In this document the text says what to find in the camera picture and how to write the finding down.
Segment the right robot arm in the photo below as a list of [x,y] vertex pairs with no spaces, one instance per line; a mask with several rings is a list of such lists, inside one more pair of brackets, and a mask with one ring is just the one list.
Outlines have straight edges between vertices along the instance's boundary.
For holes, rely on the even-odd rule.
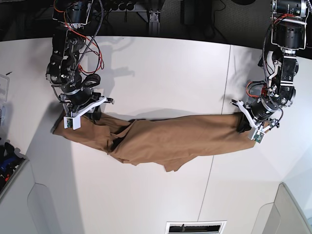
[[88,43],[61,14],[46,77],[60,89],[57,134],[87,134],[105,115],[169,119],[221,115],[231,47],[179,39],[101,37]]

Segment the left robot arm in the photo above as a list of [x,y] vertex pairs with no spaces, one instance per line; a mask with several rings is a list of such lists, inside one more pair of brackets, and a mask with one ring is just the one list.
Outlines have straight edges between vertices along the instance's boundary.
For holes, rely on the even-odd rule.
[[271,116],[286,106],[291,106],[296,94],[293,79],[299,65],[298,50],[307,44],[307,19],[312,12],[309,0],[273,0],[272,14],[264,37],[262,57],[265,79],[251,81],[246,94],[255,99],[253,103],[232,100],[243,113],[237,127],[239,133],[255,128],[259,130],[268,123],[270,129],[279,127],[280,120]]

